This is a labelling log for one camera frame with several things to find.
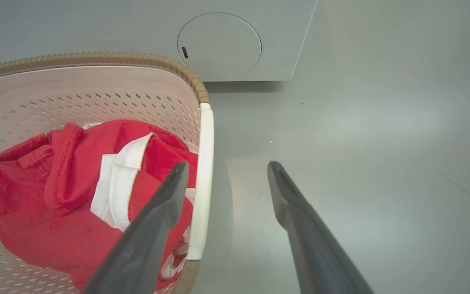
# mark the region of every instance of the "perforated basket wall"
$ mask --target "perforated basket wall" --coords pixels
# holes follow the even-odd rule
[[[172,73],[173,69],[87,65],[2,75],[0,152],[68,122],[83,126],[114,119],[145,121],[173,132],[191,149],[199,147],[197,93],[186,75]],[[0,242],[0,293],[74,292],[67,274],[28,265]]]

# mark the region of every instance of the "laundry basket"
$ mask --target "laundry basket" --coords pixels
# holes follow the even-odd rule
[[[0,152],[41,132],[115,119],[164,128],[198,153],[190,249],[178,284],[191,290],[206,242],[213,172],[213,112],[183,63],[143,53],[71,53],[0,64]],[[31,266],[0,242],[0,293],[77,293],[69,275]]]

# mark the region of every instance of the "gray floor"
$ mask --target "gray floor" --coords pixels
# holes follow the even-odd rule
[[[470,2],[321,0],[293,80],[207,87],[215,176],[194,293],[299,293],[270,160],[377,294],[470,293]]]

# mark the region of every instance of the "round lid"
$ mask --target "round lid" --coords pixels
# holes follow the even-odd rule
[[[213,80],[238,78],[261,57],[261,39],[241,18],[208,13],[190,20],[177,40],[179,55],[199,75]]]

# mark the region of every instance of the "red garment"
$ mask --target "red garment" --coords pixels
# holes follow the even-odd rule
[[[103,154],[152,136],[129,202],[129,219],[151,199],[178,162],[190,164],[188,188],[195,187],[197,155],[175,135],[144,122],[116,120],[87,130],[67,124],[0,153],[0,239],[26,263],[71,275],[82,289],[122,232],[90,212]],[[184,200],[179,223],[170,231],[164,257],[179,245],[191,223],[192,204]],[[174,282],[158,278],[156,289]]]

